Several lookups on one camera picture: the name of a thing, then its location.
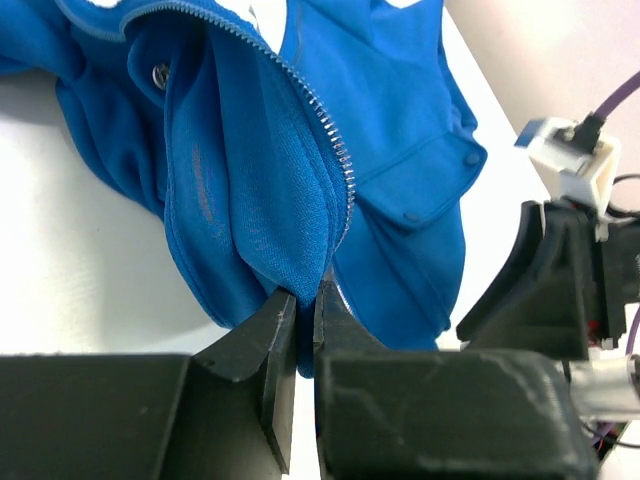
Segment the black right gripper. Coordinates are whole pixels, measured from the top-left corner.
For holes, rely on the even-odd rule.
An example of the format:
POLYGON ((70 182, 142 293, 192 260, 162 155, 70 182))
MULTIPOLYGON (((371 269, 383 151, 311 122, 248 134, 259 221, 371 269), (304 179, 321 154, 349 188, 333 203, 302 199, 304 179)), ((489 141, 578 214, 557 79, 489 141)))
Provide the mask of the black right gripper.
POLYGON ((638 301, 638 218, 606 220, 593 209, 528 201, 508 259, 456 334, 468 349, 586 360, 592 348, 619 346, 625 308, 638 301))

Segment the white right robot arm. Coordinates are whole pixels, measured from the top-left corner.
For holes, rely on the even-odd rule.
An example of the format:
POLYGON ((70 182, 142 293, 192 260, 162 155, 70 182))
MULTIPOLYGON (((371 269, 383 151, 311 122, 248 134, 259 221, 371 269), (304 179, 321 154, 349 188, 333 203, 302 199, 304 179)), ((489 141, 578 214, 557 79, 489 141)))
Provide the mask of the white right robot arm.
POLYGON ((625 307, 638 300, 638 221, 527 201, 509 257, 456 333, 469 349, 529 350, 556 361, 587 418, 636 419, 638 355, 593 359, 589 348, 618 347, 625 307))

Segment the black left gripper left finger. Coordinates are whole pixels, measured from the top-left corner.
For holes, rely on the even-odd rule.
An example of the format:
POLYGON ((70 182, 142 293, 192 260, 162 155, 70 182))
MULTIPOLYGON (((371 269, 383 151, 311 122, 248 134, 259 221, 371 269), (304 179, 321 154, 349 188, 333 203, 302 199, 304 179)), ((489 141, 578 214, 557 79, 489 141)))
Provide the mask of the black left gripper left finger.
POLYGON ((5 479, 279 479, 291 458, 296 301, 274 292, 197 354, 1 359, 5 479))

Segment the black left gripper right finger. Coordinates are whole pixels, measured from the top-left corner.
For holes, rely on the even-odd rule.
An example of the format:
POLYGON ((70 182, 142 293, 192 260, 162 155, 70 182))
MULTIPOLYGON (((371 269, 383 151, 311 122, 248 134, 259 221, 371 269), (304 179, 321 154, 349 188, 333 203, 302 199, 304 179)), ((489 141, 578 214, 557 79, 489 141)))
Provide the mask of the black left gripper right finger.
POLYGON ((568 386, 524 351, 397 351, 321 284, 316 441, 325 479, 594 479, 568 386))

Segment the blue fleece zip jacket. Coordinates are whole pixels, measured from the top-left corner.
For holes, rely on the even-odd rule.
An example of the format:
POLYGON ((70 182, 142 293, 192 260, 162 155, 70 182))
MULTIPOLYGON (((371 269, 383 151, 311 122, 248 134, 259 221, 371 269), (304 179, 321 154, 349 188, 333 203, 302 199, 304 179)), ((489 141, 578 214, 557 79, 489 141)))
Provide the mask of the blue fleece zip jacket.
POLYGON ((443 4, 285 8, 272 48, 230 1, 5 1, 1 72, 55 77, 81 158, 162 220, 219 325, 289 291, 311 377, 332 274, 383 345, 432 350, 463 274, 460 201, 487 159, 447 63, 443 4))

